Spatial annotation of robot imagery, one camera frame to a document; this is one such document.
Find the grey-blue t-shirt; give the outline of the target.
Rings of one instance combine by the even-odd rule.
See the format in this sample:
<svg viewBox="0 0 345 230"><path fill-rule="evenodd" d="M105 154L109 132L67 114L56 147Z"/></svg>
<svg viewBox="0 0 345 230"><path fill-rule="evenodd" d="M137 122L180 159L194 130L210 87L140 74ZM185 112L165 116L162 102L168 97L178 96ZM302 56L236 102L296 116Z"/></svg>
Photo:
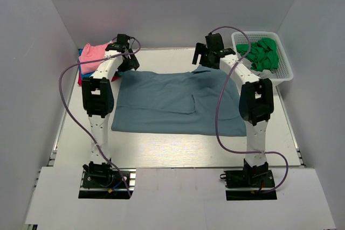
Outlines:
<svg viewBox="0 0 345 230"><path fill-rule="evenodd" d="M112 131L214 136L216 105L227 75L199 66L192 72L158 74L126 71L116 102ZM229 79L220 103L220 136L245 136L239 93Z"/></svg>

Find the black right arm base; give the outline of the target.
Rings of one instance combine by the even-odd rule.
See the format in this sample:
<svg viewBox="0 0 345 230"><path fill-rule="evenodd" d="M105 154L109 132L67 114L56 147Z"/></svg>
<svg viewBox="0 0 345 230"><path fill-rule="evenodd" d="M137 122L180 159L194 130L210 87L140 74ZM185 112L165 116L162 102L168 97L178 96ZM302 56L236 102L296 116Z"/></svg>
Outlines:
<svg viewBox="0 0 345 230"><path fill-rule="evenodd" d="M221 173L219 178L225 181L227 201L277 200L276 190L266 193L275 187L271 170L253 181L246 178L243 170L227 170Z"/></svg>

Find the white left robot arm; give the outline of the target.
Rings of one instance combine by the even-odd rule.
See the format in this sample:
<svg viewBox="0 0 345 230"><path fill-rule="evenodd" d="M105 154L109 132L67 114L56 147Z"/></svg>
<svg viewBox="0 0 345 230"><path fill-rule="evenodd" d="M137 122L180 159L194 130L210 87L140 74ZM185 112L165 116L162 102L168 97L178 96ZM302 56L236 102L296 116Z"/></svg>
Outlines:
<svg viewBox="0 0 345 230"><path fill-rule="evenodd" d="M114 109L114 95L111 79L117 72L136 70L139 62L135 51L130 49L109 50L92 75L82 79L82 105L87 113L90 130L87 133L92 139L91 161L118 167L111 161L108 148L108 122Z"/></svg>

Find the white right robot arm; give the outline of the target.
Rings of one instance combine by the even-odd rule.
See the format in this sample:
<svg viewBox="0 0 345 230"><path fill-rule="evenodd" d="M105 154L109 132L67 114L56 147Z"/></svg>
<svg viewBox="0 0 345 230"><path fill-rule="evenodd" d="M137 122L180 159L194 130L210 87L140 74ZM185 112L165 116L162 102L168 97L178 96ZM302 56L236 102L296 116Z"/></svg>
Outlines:
<svg viewBox="0 0 345 230"><path fill-rule="evenodd" d="M240 59L236 59L230 48L211 47L197 43L192 63L205 67L218 68L227 74L216 105L215 128L219 145L233 154L243 154L243 179L249 186L258 185L263 175L268 173L268 162L265 154L265 136L268 121L274 111L273 86L270 79L262 79L253 74ZM246 124L245 151L235 151L225 147L220 140L218 115L220 103L229 79L232 79L239 90L239 113Z"/></svg>

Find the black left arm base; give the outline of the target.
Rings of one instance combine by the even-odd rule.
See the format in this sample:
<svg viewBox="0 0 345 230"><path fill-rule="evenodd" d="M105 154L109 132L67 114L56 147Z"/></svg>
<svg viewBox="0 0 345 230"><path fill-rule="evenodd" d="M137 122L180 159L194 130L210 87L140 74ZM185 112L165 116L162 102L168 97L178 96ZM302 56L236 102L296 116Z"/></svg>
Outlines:
<svg viewBox="0 0 345 230"><path fill-rule="evenodd" d="M110 169L108 175L91 174L83 171L79 199L128 200L126 185L116 170Z"/></svg>

